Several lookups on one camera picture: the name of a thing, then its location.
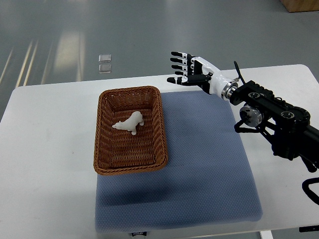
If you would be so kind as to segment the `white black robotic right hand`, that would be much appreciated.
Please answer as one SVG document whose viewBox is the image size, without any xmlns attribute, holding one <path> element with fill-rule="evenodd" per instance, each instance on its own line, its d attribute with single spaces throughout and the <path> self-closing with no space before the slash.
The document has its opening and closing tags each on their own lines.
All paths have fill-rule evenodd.
<svg viewBox="0 0 319 239">
<path fill-rule="evenodd" d="M 169 83 L 182 86 L 198 86 L 205 93 L 227 100 L 231 90 L 238 87 L 236 80 L 222 74 L 222 71 L 207 60 L 188 53 L 171 52 L 171 66 L 175 76 L 167 78 Z"/>
</svg>

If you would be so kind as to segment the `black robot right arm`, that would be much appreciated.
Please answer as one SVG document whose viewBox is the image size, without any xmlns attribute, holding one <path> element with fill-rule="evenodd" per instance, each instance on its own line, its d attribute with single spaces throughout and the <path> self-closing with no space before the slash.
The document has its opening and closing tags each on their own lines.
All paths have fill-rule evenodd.
<svg viewBox="0 0 319 239">
<path fill-rule="evenodd" d="M 245 82 L 239 66 L 234 64 L 240 87 L 231 87 L 227 98 L 234 106 L 244 103 L 237 133 L 260 133 L 271 145 L 274 156 L 300 157 L 310 173 L 319 168 L 319 130 L 310 124 L 310 113 L 287 103 L 254 81 Z"/>
</svg>

